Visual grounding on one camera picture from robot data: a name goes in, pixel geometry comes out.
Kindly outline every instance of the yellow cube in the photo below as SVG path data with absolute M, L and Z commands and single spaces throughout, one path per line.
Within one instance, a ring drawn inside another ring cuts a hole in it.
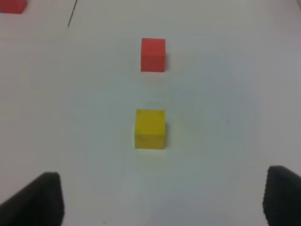
M 135 148 L 163 149 L 165 144 L 165 111 L 136 112 Z

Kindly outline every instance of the red block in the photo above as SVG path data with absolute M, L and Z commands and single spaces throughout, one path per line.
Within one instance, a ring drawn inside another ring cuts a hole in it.
M 1 13 L 23 13 L 27 6 L 27 0 L 0 0 Z
M 142 39 L 141 45 L 141 71 L 165 71 L 165 39 Z

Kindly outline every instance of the yellow block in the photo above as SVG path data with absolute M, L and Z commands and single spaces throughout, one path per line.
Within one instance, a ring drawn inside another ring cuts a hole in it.
M 163 149 L 165 144 L 165 111 L 136 112 L 135 148 Z

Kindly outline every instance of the white table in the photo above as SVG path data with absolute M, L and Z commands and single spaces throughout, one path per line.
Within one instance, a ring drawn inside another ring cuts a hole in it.
M 0 15 L 0 201 L 62 177 L 65 226 L 265 226 L 270 165 L 301 174 L 295 0 L 31 0 Z M 168 70 L 140 72 L 141 38 Z M 135 150 L 137 108 L 164 150 Z

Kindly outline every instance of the red cube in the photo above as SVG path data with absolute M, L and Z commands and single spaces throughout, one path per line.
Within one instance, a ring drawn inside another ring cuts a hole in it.
M 1 13 L 23 13 L 27 6 L 27 0 L 0 0 Z
M 165 71 L 165 39 L 142 39 L 141 45 L 141 71 Z

